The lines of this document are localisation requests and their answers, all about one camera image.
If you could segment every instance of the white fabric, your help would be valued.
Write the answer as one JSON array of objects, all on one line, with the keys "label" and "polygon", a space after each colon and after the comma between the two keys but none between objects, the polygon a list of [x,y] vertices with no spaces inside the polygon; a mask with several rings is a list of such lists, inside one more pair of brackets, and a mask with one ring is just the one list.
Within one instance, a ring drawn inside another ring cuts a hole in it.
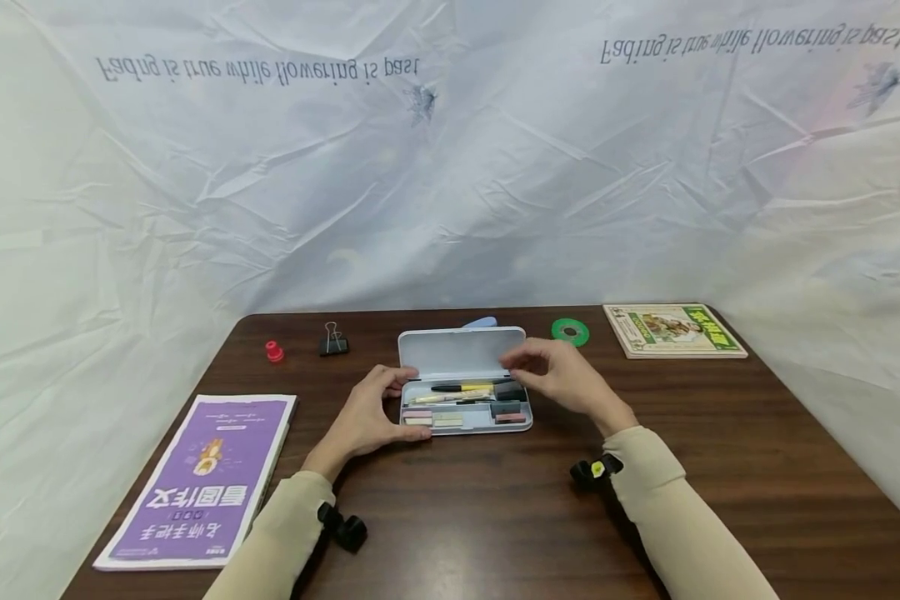
[{"label": "white fabric", "polygon": [[0,1],[0,599],[242,315],[677,299],[900,506],[900,2]]}]

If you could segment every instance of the sticky note pad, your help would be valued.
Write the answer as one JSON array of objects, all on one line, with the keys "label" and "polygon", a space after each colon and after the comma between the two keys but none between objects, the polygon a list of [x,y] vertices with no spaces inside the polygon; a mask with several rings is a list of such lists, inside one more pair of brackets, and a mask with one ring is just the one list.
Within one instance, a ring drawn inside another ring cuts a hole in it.
[{"label": "sticky note pad", "polygon": [[434,412],[434,428],[462,428],[463,412]]},{"label": "sticky note pad", "polygon": [[526,423],[527,418],[523,415],[497,415],[493,422],[498,425],[502,423]]}]

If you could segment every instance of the book cover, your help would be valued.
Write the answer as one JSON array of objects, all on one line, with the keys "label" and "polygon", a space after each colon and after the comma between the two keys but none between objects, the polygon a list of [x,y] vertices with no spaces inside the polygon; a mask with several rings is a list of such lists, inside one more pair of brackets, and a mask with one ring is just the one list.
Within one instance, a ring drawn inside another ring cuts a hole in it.
[{"label": "book cover", "polygon": [[247,536],[296,397],[197,396],[94,567],[221,568]]},{"label": "book cover", "polygon": [[604,304],[627,358],[745,358],[703,304]]}]

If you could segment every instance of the tape roll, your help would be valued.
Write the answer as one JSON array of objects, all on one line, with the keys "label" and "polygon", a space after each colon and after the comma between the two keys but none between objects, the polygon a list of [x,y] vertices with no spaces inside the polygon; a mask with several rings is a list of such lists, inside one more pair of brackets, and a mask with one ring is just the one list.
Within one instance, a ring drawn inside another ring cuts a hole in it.
[{"label": "tape roll", "polygon": [[550,333],[555,340],[566,340],[580,348],[590,339],[590,330],[576,318],[558,318],[553,322]]}]

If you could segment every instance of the left hand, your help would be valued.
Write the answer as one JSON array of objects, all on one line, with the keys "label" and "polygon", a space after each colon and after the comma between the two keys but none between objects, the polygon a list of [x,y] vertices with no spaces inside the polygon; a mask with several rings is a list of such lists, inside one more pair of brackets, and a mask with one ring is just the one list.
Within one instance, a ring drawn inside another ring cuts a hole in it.
[{"label": "left hand", "polygon": [[343,465],[355,456],[372,453],[388,443],[429,440],[429,427],[397,425],[387,418],[381,403],[381,398],[400,398],[403,384],[417,375],[412,367],[374,367],[354,386],[340,415],[304,461],[302,470],[322,474],[332,483]]}]

